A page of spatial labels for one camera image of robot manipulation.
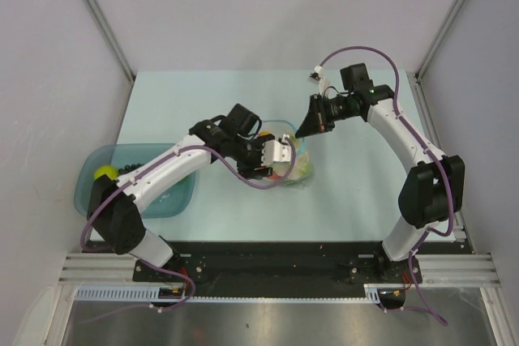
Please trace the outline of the teal plastic tray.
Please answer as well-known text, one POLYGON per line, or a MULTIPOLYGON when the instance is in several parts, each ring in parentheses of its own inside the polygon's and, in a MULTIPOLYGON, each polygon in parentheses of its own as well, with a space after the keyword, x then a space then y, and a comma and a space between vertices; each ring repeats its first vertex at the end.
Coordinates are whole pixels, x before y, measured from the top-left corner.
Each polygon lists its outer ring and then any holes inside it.
MULTIPOLYGON (((93 174, 96 169, 105 164, 114 166, 117 170, 127 164, 147 164, 173 145, 167 143, 129 143, 110 144, 91 153, 79 173, 76 183, 74 205, 76 211, 86 216, 90 201, 93 174)), ((196 174, 183 178, 157 197, 142 214, 143 219, 160 219, 176 216, 184 211, 195 187, 196 174)))

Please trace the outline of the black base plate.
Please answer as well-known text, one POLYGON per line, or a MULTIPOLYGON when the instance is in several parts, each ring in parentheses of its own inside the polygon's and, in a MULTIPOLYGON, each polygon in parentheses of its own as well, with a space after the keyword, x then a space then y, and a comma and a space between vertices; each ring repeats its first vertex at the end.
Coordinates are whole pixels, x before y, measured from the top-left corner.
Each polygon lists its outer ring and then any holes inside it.
POLYGON ((177 243, 164 271, 136 259, 130 287, 172 288, 201 297, 361 297, 369 284, 422 281, 419 254, 472 254, 465 241, 426 242, 412 261, 392 263, 375 242, 177 243))

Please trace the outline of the aluminium frame rail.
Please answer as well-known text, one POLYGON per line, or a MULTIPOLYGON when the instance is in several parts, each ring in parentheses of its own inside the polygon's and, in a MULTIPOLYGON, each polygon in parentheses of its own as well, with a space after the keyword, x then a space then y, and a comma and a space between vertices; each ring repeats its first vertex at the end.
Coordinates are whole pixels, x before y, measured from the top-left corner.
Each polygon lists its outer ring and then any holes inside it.
MULTIPOLYGON (((500 279, 489 254, 419 254, 425 287, 495 288, 500 279)), ((115 254, 68 254, 58 282, 77 285, 133 285, 135 258, 115 254)))

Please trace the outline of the black grape bunch toy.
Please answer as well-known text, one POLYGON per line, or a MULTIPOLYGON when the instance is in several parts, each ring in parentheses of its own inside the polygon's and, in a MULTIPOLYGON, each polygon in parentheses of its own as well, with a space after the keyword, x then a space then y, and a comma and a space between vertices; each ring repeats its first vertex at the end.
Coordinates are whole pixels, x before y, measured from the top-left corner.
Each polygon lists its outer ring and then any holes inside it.
POLYGON ((139 169, 142 164, 127 164, 118 170, 119 175, 127 174, 139 169))

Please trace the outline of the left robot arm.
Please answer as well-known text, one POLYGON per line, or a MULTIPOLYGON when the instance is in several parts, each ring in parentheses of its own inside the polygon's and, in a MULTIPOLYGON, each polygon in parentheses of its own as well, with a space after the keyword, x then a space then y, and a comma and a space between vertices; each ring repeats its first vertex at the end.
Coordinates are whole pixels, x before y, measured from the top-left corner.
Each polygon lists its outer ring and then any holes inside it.
POLYGON ((115 178, 103 173, 92 184, 86 228, 102 238, 104 249, 141 258, 160 280, 172 280, 179 271, 174 249, 145 227, 143 212, 160 194, 216 160, 233 160, 230 171, 260 188, 259 179, 270 175, 285 154, 275 135, 260 135, 260 122, 236 104, 226 115, 197 122, 178 143, 129 173, 115 178))

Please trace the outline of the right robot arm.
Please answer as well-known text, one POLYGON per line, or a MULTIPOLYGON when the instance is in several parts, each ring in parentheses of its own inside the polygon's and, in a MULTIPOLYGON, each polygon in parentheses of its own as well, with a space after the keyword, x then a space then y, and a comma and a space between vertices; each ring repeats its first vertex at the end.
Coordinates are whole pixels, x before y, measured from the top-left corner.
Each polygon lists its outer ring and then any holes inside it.
POLYGON ((401 216, 381 243, 384 256, 374 261, 375 275, 383 282, 393 282, 403 272, 402 260, 417 252, 425 234, 434 233, 443 221, 453 228, 462 205, 465 163, 422 135, 399 110, 397 94, 387 85, 373 84, 365 64, 341 69, 345 90, 334 97, 328 96, 332 87, 321 65, 309 79, 319 91, 310 97, 296 138, 324 134, 338 121, 360 117, 384 138, 406 172, 397 200, 401 216))

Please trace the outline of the clear zip top bag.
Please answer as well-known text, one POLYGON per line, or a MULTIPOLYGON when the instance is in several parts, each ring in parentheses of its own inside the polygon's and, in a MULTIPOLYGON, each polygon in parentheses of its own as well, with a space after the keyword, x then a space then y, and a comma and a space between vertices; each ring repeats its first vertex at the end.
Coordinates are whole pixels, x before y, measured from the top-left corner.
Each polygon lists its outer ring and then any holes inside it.
POLYGON ((251 155, 237 164, 237 170, 257 189, 300 186, 313 175, 305 140, 295 137, 295 126, 290 122, 257 122, 241 140, 251 155))

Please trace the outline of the green lettuce toy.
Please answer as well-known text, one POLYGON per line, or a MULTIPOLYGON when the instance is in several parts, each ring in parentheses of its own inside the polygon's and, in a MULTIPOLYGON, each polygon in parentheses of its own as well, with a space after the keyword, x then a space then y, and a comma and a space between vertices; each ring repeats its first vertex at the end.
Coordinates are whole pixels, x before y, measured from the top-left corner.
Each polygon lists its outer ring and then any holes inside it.
POLYGON ((296 139, 293 135, 290 136, 290 139, 296 149, 296 161, 291 174, 284 181, 287 186, 302 184, 313 175, 314 171, 304 140, 296 139))

